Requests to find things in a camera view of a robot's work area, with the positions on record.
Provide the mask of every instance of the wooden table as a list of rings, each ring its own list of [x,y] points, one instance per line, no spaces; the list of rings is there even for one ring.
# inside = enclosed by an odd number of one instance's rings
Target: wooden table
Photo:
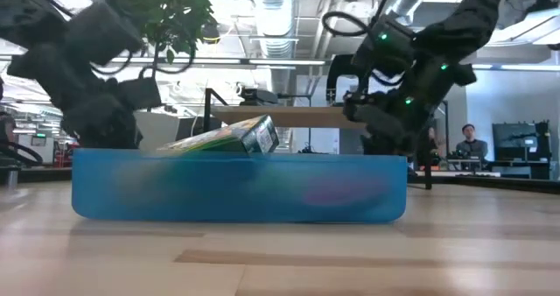
[[[346,119],[339,107],[213,106],[212,114],[226,124],[269,115],[276,127],[363,129]]]
[[[392,225],[240,225],[89,221],[69,183],[19,192],[0,196],[6,296],[560,295],[555,195],[411,187]]]

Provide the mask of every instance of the translucent blue tub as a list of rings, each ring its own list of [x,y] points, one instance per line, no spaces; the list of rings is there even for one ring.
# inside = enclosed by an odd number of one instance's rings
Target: translucent blue tub
[[[404,212],[406,174],[401,157],[76,150],[72,205],[104,220],[383,223]]]

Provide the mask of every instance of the ceiling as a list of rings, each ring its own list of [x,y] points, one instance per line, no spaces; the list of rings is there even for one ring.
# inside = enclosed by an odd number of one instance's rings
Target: ceiling
[[[75,11],[90,4],[89,0],[59,0],[66,7]],[[296,0],[294,8],[294,29],[289,37],[295,41],[295,59],[328,59],[334,54],[353,53],[362,38],[331,37],[320,24],[320,17],[326,11],[343,10],[353,13],[364,21],[372,15],[379,0]],[[449,16],[459,0],[426,0],[414,13],[412,27],[420,29]],[[509,0],[502,6],[500,23],[504,29],[514,24],[512,18],[519,17],[520,9],[525,9],[535,0]],[[249,0],[213,0],[214,16],[219,21],[221,36],[218,45],[200,45],[197,56],[200,58],[261,58],[263,36],[259,33],[259,22],[256,8]],[[560,40],[560,17],[558,35]],[[341,31],[353,31],[355,27],[345,20],[336,22],[335,28]],[[495,37],[506,37],[505,30],[498,30]],[[495,40],[495,45],[504,45],[503,41]],[[489,46],[474,54],[471,58],[475,63],[541,63],[551,61],[551,51],[546,45],[516,43],[517,46]],[[3,43],[0,40],[0,55],[21,53],[22,49]],[[4,97],[18,100],[48,101],[43,89],[33,81],[9,77],[5,74],[7,62],[0,61],[2,78],[7,82]],[[136,78],[140,67],[130,67],[117,75],[117,79]],[[307,69],[298,68],[294,74],[307,74]],[[163,100],[169,104],[183,106],[181,113],[196,114],[203,101],[205,87],[216,90],[229,103],[237,103],[240,98],[236,94],[241,83],[260,88],[271,88],[275,75],[270,69],[204,69],[191,68],[183,74],[159,74],[157,80]],[[303,89],[290,88],[290,91]]]

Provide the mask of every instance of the potted plant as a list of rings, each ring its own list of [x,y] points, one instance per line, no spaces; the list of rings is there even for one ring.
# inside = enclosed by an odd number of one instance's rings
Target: potted plant
[[[188,53],[191,61],[196,42],[203,39],[204,25],[215,22],[210,0],[118,0],[129,11],[146,43],[154,46],[152,77],[156,71],[168,74],[185,71],[190,65],[176,71],[158,67],[158,55],[166,51],[165,60],[172,64],[178,53]]]

